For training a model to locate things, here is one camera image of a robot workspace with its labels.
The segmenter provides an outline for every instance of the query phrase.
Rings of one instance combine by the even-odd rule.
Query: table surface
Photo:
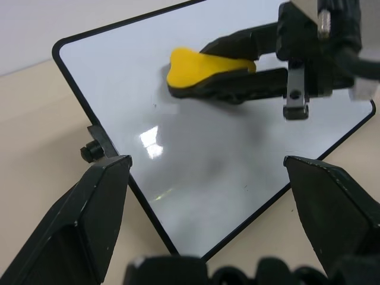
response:
[[[317,159],[372,112],[348,90],[283,118],[282,97],[240,106],[173,98],[172,50],[276,22],[282,0],[207,0],[55,49],[181,255],[203,257],[289,182],[286,155]],[[286,67],[274,53],[258,69]]]
[[[91,140],[90,124],[52,61],[0,77],[0,274],[51,205],[88,168],[79,149]],[[325,161],[345,168],[377,201],[380,115],[353,134]],[[167,254],[131,191],[105,284],[121,284],[127,263],[139,255]],[[294,268],[321,269],[289,191],[212,257],[210,271],[235,265],[252,275],[263,256]]]

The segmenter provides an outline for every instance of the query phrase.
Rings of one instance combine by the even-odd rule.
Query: black cable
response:
[[[380,80],[380,62],[368,61],[358,57],[349,47],[340,49],[335,55],[336,64],[355,77]]]

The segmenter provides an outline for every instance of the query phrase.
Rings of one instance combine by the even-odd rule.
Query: whiteboard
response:
[[[230,106],[170,96],[174,48],[200,50],[275,22],[280,4],[207,0],[61,42],[60,60],[116,151],[132,156],[131,173],[180,254],[215,250],[288,184],[284,156],[316,159],[372,112],[347,90],[312,99],[309,119],[297,122],[284,120],[282,98]],[[275,55],[258,62],[258,69],[283,66]]]

